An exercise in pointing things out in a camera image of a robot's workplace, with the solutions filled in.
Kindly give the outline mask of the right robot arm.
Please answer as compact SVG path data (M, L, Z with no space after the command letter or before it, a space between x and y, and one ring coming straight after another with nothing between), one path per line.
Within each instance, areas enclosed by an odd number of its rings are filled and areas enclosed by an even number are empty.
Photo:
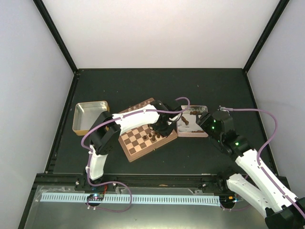
M287 188L260 158L242 135L236 133L231 108L222 107L213 114L198 113L196 123L250 177L228 172L217 179L221 192L233 191L245 199L264 218L270 229L301 229L305 225L305 199Z

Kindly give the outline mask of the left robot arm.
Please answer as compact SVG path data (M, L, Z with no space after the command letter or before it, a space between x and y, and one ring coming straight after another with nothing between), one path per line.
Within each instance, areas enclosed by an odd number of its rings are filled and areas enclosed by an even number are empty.
M163 139L168 138L183 112L184 109L177 101L164 104L159 100L146 102L125 113L111 114L107 110L102 112L81 140L81 146L89 151L85 167L86 186L91 190L98 190L102 186L106 159L115 151L113 146L116 142L129 139L126 147L132 155L141 150L142 143L148 143L144 139L147 130L156 132Z

